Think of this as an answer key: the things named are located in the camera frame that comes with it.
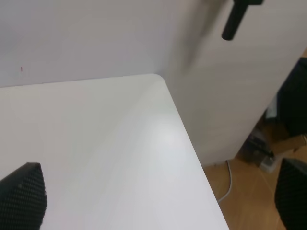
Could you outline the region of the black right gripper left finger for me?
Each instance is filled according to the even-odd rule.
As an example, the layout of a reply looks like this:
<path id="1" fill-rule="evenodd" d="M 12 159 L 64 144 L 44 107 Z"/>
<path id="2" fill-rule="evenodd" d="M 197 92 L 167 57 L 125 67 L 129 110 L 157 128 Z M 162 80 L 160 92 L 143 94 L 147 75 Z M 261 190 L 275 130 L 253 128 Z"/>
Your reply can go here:
<path id="1" fill-rule="evenodd" d="M 40 163 L 28 162 L 0 181 L 0 228 L 38 230 L 47 209 Z"/>

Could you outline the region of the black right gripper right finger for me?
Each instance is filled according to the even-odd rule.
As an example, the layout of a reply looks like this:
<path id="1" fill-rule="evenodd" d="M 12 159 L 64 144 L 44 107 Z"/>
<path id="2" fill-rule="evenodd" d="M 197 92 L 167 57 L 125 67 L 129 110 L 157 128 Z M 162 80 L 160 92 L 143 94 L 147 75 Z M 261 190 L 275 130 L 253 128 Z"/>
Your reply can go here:
<path id="1" fill-rule="evenodd" d="M 287 230 L 307 228 L 307 164 L 297 159 L 283 159 L 274 201 Z"/>

